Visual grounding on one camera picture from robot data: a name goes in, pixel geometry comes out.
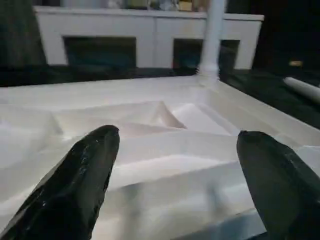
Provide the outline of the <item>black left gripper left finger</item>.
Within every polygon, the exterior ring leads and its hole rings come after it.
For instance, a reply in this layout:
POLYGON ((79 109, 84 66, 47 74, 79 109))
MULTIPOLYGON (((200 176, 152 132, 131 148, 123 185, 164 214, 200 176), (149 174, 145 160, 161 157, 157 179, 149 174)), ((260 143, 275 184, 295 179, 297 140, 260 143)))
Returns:
POLYGON ((105 200, 120 145, 103 125, 77 141, 26 198, 2 240, 89 240, 105 200))

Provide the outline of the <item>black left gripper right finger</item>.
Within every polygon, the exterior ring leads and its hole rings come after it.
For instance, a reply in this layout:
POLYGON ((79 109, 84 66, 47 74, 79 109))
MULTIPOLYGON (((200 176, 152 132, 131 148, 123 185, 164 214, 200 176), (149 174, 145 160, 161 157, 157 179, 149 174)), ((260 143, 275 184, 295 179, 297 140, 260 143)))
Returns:
POLYGON ((261 131, 241 131, 236 152, 269 238, 318 240, 319 176, 293 149, 261 131))

